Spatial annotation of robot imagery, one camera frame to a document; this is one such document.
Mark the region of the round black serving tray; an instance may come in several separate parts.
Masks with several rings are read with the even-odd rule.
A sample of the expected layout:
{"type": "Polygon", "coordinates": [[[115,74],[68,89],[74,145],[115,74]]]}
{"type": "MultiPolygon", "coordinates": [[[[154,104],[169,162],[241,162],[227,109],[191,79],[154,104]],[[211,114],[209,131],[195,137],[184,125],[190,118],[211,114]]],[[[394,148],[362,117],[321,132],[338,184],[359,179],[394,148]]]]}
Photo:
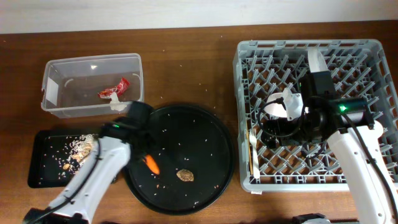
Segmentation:
{"type": "Polygon", "coordinates": [[[133,195],[149,209],[168,215],[188,215],[215,202],[234,171],[234,144],[227,127],[212,113],[195,105],[170,105],[150,115],[155,149],[149,154],[160,174],[144,161],[123,170],[133,195]],[[193,182],[176,173],[187,169],[193,182]]]}

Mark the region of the black rectangular tray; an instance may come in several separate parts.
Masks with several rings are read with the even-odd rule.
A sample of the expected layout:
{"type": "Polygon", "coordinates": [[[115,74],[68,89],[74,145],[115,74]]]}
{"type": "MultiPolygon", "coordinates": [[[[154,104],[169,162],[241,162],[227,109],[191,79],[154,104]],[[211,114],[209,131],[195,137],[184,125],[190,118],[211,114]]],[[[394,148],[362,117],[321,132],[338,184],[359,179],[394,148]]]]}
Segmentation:
{"type": "Polygon", "coordinates": [[[27,184],[33,189],[64,187],[88,158],[97,129],[51,129],[34,139],[27,184]]]}

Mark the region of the grey dishwasher rack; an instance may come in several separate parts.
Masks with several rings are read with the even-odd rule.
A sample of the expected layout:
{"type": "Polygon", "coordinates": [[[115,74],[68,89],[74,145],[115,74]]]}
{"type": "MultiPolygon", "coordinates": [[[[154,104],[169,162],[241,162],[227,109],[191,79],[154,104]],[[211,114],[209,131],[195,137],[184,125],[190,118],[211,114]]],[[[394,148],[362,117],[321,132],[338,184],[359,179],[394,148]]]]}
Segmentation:
{"type": "Polygon", "coordinates": [[[381,43],[377,40],[247,40],[233,59],[238,108],[241,187],[263,192],[346,191],[345,176],[326,144],[268,148],[261,141],[256,115],[273,93],[299,93],[299,79],[310,72],[309,48],[317,48],[342,98],[360,96],[384,128],[379,147],[389,175],[397,180],[397,93],[381,43]],[[249,172],[249,131],[256,130],[260,179],[249,172]]]}

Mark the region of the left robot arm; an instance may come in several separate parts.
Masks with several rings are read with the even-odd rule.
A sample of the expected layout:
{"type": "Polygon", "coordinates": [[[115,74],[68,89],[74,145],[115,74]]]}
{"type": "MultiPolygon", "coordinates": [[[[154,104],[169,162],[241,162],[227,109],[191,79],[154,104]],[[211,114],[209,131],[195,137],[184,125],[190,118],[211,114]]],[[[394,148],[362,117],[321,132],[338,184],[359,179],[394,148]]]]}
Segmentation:
{"type": "Polygon", "coordinates": [[[150,105],[133,101],[125,116],[104,124],[93,150],[64,190],[44,210],[31,208],[23,223],[91,223],[116,175],[135,161],[143,161],[152,138],[150,105]]]}

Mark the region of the pile of food scraps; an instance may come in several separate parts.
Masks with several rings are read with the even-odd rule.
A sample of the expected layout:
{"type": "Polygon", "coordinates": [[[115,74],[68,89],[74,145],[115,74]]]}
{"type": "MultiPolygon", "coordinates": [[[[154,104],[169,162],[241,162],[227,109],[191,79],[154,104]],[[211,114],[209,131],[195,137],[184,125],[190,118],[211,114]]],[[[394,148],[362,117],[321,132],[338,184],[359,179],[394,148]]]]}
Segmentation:
{"type": "Polygon", "coordinates": [[[93,150],[94,141],[94,134],[48,137],[42,167],[54,168],[59,179],[73,177],[93,150]]]}

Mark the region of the red snack wrapper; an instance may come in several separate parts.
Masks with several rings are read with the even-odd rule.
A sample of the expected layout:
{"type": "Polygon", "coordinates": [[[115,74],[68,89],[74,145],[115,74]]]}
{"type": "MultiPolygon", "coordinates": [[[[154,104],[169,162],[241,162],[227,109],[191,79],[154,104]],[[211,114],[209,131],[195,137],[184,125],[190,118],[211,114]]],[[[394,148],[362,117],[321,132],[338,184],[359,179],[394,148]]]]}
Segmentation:
{"type": "Polygon", "coordinates": [[[115,93],[117,96],[121,96],[130,86],[130,83],[122,77],[121,81],[112,88],[107,88],[103,91],[98,92],[98,96],[101,99],[111,99],[111,95],[115,93]]]}

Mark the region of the white tissue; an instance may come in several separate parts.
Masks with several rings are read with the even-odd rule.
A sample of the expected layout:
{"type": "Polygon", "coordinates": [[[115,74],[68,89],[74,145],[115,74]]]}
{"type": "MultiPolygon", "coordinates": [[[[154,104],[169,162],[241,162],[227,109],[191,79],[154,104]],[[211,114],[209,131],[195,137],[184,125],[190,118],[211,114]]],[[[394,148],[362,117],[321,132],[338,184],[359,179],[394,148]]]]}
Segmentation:
{"type": "Polygon", "coordinates": [[[113,111],[118,111],[118,112],[122,112],[124,109],[127,108],[127,105],[121,103],[119,101],[118,95],[116,92],[113,92],[110,95],[111,101],[109,103],[111,110],[113,111]]]}

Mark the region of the brown food lump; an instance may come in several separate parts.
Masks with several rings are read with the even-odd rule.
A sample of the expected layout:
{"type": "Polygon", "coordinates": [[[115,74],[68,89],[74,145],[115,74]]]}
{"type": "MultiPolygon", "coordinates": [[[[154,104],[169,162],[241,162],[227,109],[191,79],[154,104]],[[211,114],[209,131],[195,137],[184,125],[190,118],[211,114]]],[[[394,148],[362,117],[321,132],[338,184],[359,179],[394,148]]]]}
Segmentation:
{"type": "Polygon", "coordinates": [[[179,170],[176,175],[183,182],[193,182],[195,180],[193,173],[187,169],[179,170]]]}

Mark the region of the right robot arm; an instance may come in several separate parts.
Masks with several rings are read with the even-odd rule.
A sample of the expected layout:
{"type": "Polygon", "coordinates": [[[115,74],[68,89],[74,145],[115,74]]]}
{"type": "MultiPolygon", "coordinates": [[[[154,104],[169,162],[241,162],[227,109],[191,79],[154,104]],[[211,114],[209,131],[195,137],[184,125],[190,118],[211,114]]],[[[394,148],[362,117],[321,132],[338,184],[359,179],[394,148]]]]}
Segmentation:
{"type": "Polygon", "coordinates": [[[364,98],[340,98],[329,71],[298,81],[300,94],[271,95],[256,115],[263,133],[293,144],[325,142],[337,158],[361,223],[397,223],[397,189],[386,168],[364,98]]]}

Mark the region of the clear plastic bin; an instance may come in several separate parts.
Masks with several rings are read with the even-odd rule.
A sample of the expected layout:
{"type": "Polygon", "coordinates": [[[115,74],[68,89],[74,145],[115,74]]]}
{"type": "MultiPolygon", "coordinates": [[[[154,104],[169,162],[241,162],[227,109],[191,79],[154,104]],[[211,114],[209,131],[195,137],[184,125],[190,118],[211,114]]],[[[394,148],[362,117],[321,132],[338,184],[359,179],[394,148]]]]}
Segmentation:
{"type": "Polygon", "coordinates": [[[126,113],[132,101],[144,101],[144,74],[139,54],[75,57],[47,62],[42,81],[41,108],[58,118],[126,113]],[[116,86],[124,77],[129,88],[119,96],[127,108],[110,108],[111,99],[98,92],[116,86]]]}

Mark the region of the grey plate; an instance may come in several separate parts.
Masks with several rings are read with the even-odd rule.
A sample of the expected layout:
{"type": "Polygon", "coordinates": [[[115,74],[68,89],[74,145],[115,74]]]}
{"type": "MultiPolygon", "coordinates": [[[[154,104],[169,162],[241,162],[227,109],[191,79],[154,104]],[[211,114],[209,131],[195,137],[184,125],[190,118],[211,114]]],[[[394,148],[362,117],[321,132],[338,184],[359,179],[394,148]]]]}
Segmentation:
{"type": "Polygon", "coordinates": [[[322,53],[315,47],[309,48],[308,65],[311,73],[326,72],[328,67],[322,53]]]}

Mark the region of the pink bowl with food scraps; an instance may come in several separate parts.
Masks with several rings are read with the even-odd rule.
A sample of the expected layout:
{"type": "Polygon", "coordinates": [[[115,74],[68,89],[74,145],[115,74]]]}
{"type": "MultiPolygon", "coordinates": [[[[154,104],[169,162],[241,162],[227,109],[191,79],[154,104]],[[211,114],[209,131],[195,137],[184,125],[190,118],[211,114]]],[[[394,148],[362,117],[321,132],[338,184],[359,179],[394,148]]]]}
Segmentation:
{"type": "MultiPolygon", "coordinates": [[[[268,97],[267,103],[272,102],[281,97],[282,97],[282,93],[273,93],[268,97]]],[[[264,111],[267,114],[276,116],[278,118],[286,118],[287,117],[286,110],[284,109],[284,107],[281,104],[278,104],[278,103],[273,103],[273,104],[267,105],[264,108],[264,111]]]]}

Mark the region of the wooden chopstick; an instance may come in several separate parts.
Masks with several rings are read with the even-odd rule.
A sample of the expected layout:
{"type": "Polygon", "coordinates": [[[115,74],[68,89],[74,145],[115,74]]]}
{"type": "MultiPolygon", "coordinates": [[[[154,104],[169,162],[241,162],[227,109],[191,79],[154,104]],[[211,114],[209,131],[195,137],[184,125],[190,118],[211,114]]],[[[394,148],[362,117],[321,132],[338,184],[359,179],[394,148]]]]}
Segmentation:
{"type": "Polygon", "coordinates": [[[252,157],[251,157],[251,144],[249,141],[249,128],[248,128],[248,122],[245,121],[246,125],[246,139],[248,141],[248,157],[249,157],[249,172],[250,175],[253,175],[253,169],[252,169],[252,157]]]}

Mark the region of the orange carrot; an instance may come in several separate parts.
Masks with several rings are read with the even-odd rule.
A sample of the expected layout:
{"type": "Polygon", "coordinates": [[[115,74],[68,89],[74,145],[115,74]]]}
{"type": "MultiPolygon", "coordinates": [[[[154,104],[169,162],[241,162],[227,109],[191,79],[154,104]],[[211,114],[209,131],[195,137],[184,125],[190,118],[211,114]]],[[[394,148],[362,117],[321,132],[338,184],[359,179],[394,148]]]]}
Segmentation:
{"type": "Polygon", "coordinates": [[[144,158],[142,159],[144,161],[144,163],[146,164],[146,166],[149,168],[149,170],[156,174],[159,175],[160,174],[160,169],[159,166],[157,165],[156,161],[154,160],[154,158],[147,154],[144,156],[144,158]]]}

